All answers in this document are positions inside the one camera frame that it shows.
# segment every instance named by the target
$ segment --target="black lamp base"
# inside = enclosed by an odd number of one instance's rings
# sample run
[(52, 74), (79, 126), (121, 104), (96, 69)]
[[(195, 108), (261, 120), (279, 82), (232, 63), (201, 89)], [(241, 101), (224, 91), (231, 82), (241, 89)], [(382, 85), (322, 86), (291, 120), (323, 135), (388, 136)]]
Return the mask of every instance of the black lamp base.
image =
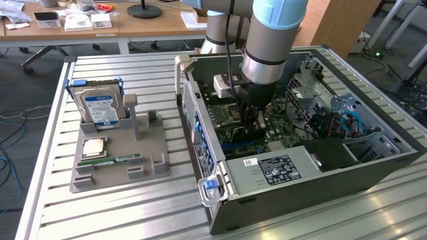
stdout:
[(139, 19), (153, 19), (161, 15), (161, 9), (153, 5), (145, 5), (143, 9), (143, 5), (137, 4), (127, 8), (127, 13)]

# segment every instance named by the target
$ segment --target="aluminum table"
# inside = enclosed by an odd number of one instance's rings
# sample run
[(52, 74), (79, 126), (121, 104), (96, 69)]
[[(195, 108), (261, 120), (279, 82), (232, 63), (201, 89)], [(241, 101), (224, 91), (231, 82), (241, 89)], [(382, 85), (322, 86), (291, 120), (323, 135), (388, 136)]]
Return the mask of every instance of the aluminum table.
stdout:
[[(426, 129), (370, 83), (360, 81), (363, 76), (331, 50), (318, 50), (427, 146)], [(76, 62), (64, 63), (16, 239), (426, 239), (426, 157), (367, 191), (221, 235), (209, 235), (175, 101), (173, 58), (185, 53), (83, 56)], [(71, 193), (80, 114), (64, 93), (64, 81), (108, 80), (117, 76), (123, 78), (125, 93), (137, 95), (137, 114), (156, 108), (163, 115), (171, 175)], [(336, 80), (326, 75), (324, 81)], [(347, 91), (334, 90), (338, 94)]]

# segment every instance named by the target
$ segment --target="blue hard drive label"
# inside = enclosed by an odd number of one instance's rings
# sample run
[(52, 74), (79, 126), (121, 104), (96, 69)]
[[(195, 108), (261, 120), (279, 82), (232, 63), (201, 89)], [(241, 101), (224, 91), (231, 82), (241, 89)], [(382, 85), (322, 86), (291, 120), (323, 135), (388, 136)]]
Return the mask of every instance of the blue hard drive label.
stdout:
[(259, 160), (257, 164), (270, 185), (276, 185), (302, 178), (288, 155)]
[(116, 109), (112, 107), (115, 102), (112, 96), (91, 96), (85, 99), (85, 105), (93, 123), (103, 128), (111, 128), (119, 122)]

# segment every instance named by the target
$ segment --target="chair wheel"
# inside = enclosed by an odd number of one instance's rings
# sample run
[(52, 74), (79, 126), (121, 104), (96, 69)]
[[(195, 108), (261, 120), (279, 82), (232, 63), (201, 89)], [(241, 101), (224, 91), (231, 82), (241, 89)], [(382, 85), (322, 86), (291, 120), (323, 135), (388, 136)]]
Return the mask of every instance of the chair wheel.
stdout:
[(157, 44), (155, 42), (152, 42), (149, 46), (152, 49), (157, 49)]
[(35, 70), (32, 68), (27, 68), (27, 67), (24, 67), (23, 71), (27, 75), (32, 75), (35, 73)]
[(23, 54), (27, 54), (27, 53), (29, 52), (27, 47), (19, 47), (19, 51), (20, 51)]

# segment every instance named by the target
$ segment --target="hard drive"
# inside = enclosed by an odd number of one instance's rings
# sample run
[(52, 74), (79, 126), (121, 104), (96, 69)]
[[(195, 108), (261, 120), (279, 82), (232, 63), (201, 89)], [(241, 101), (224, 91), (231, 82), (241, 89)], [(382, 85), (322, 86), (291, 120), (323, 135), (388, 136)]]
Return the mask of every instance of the hard drive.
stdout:
[(83, 123), (95, 123), (99, 130), (116, 127), (127, 118), (121, 79), (105, 81), (75, 80), (65, 89), (77, 106)]

